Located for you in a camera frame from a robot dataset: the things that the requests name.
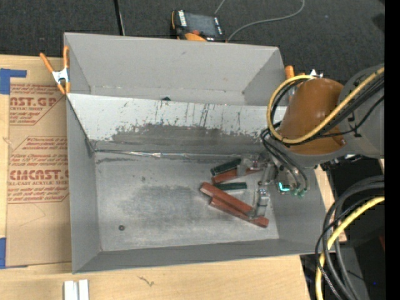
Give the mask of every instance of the white plastic piece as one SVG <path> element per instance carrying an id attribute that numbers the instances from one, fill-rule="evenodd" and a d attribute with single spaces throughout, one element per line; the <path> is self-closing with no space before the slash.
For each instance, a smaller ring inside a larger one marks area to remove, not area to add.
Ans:
<path id="1" fill-rule="evenodd" d="M 64 300 L 89 300 L 89 281 L 64 281 Z"/>

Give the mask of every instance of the cardboard sheet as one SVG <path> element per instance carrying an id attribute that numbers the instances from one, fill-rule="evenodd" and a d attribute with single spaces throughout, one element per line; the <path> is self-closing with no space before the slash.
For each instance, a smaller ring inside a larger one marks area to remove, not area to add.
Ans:
<path id="1" fill-rule="evenodd" d="M 61 68 L 60 59 L 49 60 Z M 6 266 L 70 261 L 66 99 L 39 57 L 1 56 L 0 68 L 27 71 L 10 80 L 2 139 L 9 151 Z"/>

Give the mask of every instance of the yellow cable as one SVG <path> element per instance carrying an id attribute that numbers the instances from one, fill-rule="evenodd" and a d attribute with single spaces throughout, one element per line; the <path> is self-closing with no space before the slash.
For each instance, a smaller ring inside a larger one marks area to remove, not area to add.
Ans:
<path id="1" fill-rule="evenodd" d="M 339 235 L 356 219 L 358 218 L 363 212 L 365 212 L 368 209 L 371 209 L 373 206 L 377 205 L 378 203 L 381 203 L 382 201 L 385 200 L 385 197 L 375 197 L 365 204 L 363 204 L 361 207 L 358 207 L 356 210 L 354 210 L 348 217 L 345 218 L 345 220 L 338 226 L 335 231 L 332 233 L 332 236 L 329 237 L 327 240 L 327 248 L 330 249 L 335 240 L 339 237 Z M 319 257 L 319 262 L 321 263 L 321 266 L 324 266 L 325 263 L 325 255 L 324 253 L 321 253 Z M 318 300 L 324 300 L 323 298 L 323 292 L 322 292 L 322 286 L 321 286 L 321 280 L 322 280 L 322 272 L 317 268 L 317 273 L 316 273 L 316 278 L 315 278 L 315 292 Z"/>
<path id="2" fill-rule="evenodd" d="M 385 70 L 385 67 L 382 67 L 380 69 L 378 69 L 376 72 L 372 73 L 371 75 L 369 75 L 362 83 L 360 83 L 358 85 L 358 87 L 356 89 L 354 89 L 353 91 L 351 91 L 349 93 L 349 95 L 347 97 L 345 97 L 343 99 L 342 102 L 340 102 L 340 104 L 320 123 L 318 124 L 313 130 L 309 131 L 307 134 L 298 137 L 296 139 L 284 139 L 282 135 L 280 135 L 274 128 L 273 124 L 271 123 L 271 106 L 273 101 L 275 100 L 276 95 L 278 94 L 278 92 L 284 87 L 286 86 L 288 83 L 290 83 L 290 79 L 284 81 L 276 90 L 275 92 L 272 94 L 270 100 L 269 100 L 269 104 L 268 104 L 268 108 L 267 108 L 267 125 L 269 127 L 269 130 L 271 131 L 271 134 L 278 140 L 280 140 L 282 143 L 286 143 L 286 144 L 296 144 L 296 143 L 301 143 L 309 138 L 311 138 L 313 135 L 315 135 L 316 133 L 318 133 L 324 126 L 326 126 L 328 123 L 331 122 L 331 120 L 333 120 L 333 118 L 335 117 L 335 115 L 338 114 L 338 112 L 343 109 L 343 107 L 350 101 L 352 100 L 357 93 L 359 93 L 367 84 L 369 84 L 376 76 L 382 74 Z M 306 77 L 309 76 L 296 76 L 294 78 L 298 79 L 306 79 Z"/>
<path id="3" fill-rule="evenodd" d="M 289 83 L 292 83 L 294 81 L 297 80 L 304 80 L 304 79 L 315 79 L 316 77 L 314 76 L 309 76 L 306 74 L 302 74 L 300 76 L 294 76 L 294 77 L 290 77 L 289 79 L 283 81 L 277 88 L 276 90 L 273 92 L 271 98 L 269 99 L 269 103 L 268 103 L 268 107 L 267 107 L 267 125 L 269 127 L 269 130 L 271 130 L 272 134 L 278 138 L 281 139 L 282 136 L 280 134 L 278 134 L 276 132 L 276 130 L 274 129 L 274 126 L 272 124 L 272 117 L 271 117 L 271 110 L 272 110 L 272 106 L 273 106 L 273 102 L 276 98 L 276 96 L 278 95 L 278 93 L 280 92 L 281 89 L 283 89 L 284 87 L 286 87 Z"/>

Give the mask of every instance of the black device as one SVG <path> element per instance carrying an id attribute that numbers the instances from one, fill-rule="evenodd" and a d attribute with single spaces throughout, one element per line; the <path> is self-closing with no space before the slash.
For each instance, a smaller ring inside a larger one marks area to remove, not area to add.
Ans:
<path id="1" fill-rule="evenodd" d="M 216 16 L 174 10 L 171 28 L 180 40 L 226 42 L 225 34 Z"/>

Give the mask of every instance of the blue tape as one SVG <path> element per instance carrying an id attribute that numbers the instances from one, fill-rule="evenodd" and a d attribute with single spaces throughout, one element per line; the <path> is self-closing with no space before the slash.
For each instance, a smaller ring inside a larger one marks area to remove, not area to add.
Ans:
<path id="1" fill-rule="evenodd" d="M 10 78 L 26 78 L 26 70 L 0 69 L 0 94 L 10 94 Z"/>
<path id="2" fill-rule="evenodd" d="M 6 238 L 0 238 L 0 269 L 6 268 Z"/>

